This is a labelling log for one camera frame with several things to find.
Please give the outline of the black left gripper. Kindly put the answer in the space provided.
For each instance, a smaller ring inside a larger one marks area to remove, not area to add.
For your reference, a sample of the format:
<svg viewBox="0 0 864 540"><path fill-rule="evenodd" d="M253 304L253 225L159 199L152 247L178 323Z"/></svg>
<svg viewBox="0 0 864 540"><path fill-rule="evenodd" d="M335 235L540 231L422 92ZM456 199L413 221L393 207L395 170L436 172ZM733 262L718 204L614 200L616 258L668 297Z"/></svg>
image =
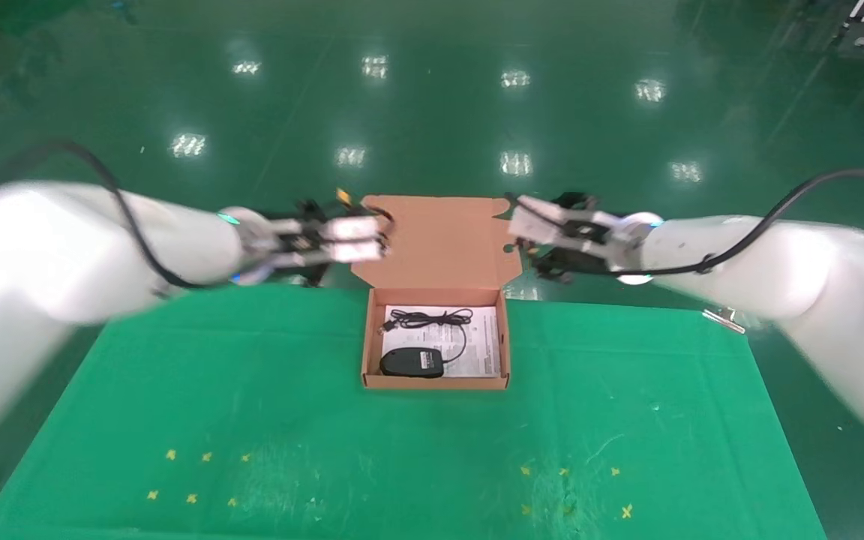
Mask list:
<svg viewBox="0 0 864 540"><path fill-rule="evenodd" d="M326 221L325 211L314 199L303 199L303 201L298 202L297 208L299 219L307 225L307 228L303 229L301 235L292 240L292 249L301 254L321 250L323 242L325 242L323 234L320 232L321 226ZM327 263L322 263L298 268L294 275L298 276L298 283L303 287L321 287L326 273Z"/></svg>

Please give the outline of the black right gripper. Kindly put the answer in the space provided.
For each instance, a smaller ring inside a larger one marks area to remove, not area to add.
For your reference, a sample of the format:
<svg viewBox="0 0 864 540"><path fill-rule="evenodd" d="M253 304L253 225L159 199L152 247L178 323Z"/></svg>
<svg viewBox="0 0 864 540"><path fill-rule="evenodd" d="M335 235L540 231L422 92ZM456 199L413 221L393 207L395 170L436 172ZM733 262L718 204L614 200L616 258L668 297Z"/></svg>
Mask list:
<svg viewBox="0 0 864 540"><path fill-rule="evenodd" d="M597 199L582 192L565 192L552 199L552 204L564 209L591 211ZM530 267L538 279L569 284L573 275L602 275L605 263L602 259L565 248L539 248L530 244Z"/></svg>

